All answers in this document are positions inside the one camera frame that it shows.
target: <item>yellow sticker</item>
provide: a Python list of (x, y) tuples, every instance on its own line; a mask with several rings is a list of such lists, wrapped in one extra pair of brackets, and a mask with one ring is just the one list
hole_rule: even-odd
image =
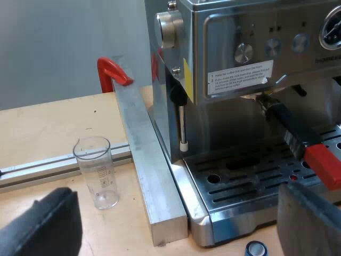
[(190, 70), (190, 67), (187, 64), (187, 61), (185, 58), (183, 59), (183, 67), (185, 69), (185, 91), (187, 93), (188, 98), (192, 102), (194, 102), (193, 98), (193, 84), (192, 84), (192, 72)]

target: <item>metal screw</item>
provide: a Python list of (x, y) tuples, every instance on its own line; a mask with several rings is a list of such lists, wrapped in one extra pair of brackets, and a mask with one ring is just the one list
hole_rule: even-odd
[(169, 1), (167, 6), (169, 11), (174, 11), (176, 9), (176, 1)]
[(180, 73), (181, 73), (181, 68), (172, 68), (173, 76), (179, 76)]

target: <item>round metal button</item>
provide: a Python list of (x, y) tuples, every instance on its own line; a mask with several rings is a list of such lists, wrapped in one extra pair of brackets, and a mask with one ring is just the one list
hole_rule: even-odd
[(251, 241), (246, 245), (245, 256), (267, 256), (267, 248), (259, 241)]
[(238, 45), (236, 49), (236, 53), (234, 54), (234, 59), (239, 64), (245, 64), (252, 59), (254, 51), (252, 46), (249, 44), (241, 43)]
[(309, 46), (309, 35), (298, 34), (293, 39), (291, 49), (296, 53), (303, 53)]
[(265, 53), (270, 58), (275, 58), (280, 54), (281, 48), (281, 40), (277, 38), (271, 38), (265, 44)]

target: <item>red plastic part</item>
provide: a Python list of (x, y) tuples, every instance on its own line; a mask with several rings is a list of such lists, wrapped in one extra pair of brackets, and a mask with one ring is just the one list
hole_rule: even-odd
[(126, 86), (134, 82), (113, 60), (107, 57), (100, 57), (97, 60), (98, 76), (102, 87), (102, 93), (113, 92), (115, 88), (111, 79), (116, 83)]
[(317, 144), (305, 149), (304, 160), (315, 171), (327, 188), (341, 188), (341, 162), (325, 145)]

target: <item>stainless steel espresso machine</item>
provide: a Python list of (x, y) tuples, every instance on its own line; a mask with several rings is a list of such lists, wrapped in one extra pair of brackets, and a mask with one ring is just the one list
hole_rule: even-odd
[(341, 201), (341, 1), (145, 0), (152, 122), (201, 246)]

